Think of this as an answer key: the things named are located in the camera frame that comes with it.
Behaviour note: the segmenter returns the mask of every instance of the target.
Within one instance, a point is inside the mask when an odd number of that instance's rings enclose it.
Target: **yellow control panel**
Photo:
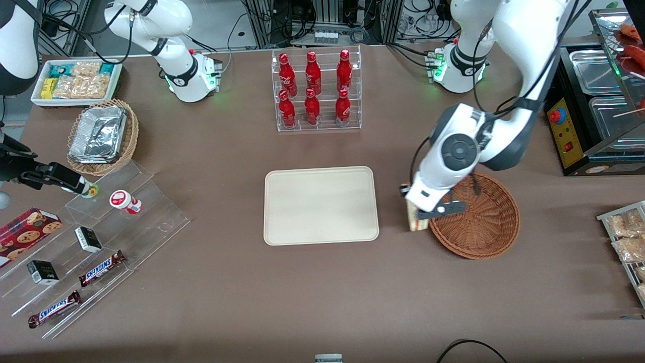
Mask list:
[[[564,98],[558,101],[546,115],[549,118],[549,125],[551,125],[551,132],[558,147],[560,160],[565,168],[570,167],[582,159],[583,153]]]

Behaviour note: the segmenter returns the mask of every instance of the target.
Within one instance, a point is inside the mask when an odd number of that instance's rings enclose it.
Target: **white tray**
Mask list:
[[[110,62],[116,62],[117,59],[107,59]],[[76,63],[78,61],[92,61],[92,62],[103,62],[99,58],[73,58],[73,59],[60,59],[55,61],[47,61],[44,63],[38,80],[36,81],[36,86],[32,92],[32,103],[40,107],[73,107],[73,106],[89,106],[95,105],[96,103],[102,101],[108,101],[114,96],[114,92],[117,89],[117,84],[119,82],[119,77],[121,76],[121,70],[123,65],[115,65],[112,69],[112,75],[110,76],[110,83],[108,84],[108,90],[105,92],[104,98],[86,98],[86,99],[43,99],[41,98],[41,91],[43,90],[43,83],[45,79],[49,76],[52,67],[54,65],[67,65],[70,63]]]
[[[379,235],[368,167],[272,171],[264,179],[269,245],[372,241]]]

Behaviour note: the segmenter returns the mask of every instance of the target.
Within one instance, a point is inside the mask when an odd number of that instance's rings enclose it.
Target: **red emergency stop button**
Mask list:
[[[561,117],[562,117],[562,114],[558,110],[553,110],[549,113],[549,121],[553,123],[560,121]]]

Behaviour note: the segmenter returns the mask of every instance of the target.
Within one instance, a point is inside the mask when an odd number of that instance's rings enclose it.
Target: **aluminum foil container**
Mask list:
[[[119,159],[128,112],[118,106],[83,111],[68,156],[78,163],[113,163]]]

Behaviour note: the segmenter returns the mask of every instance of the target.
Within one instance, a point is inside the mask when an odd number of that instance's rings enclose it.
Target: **snickers bar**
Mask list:
[[[123,256],[123,253],[121,250],[118,250],[115,254],[110,256],[107,260],[101,262],[100,265],[97,267],[93,268],[90,270],[90,272],[86,273],[85,275],[79,277],[79,280],[81,281],[81,287],[87,286],[92,280],[95,280],[99,277],[101,277],[103,274],[108,272],[111,268],[116,266],[119,262],[125,260],[125,256]]]
[[[33,329],[43,322],[45,320],[51,318],[52,316],[60,313],[61,311],[67,309],[68,307],[75,305],[75,304],[80,304],[81,301],[81,295],[79,294],[78,291],[74,291],[70,296],[62,299],[61,301],[57,302],[56,304],[50,306],[46,310],[43,310],[40,312],[40,314],[34,314],[29,317],[29,328]]]

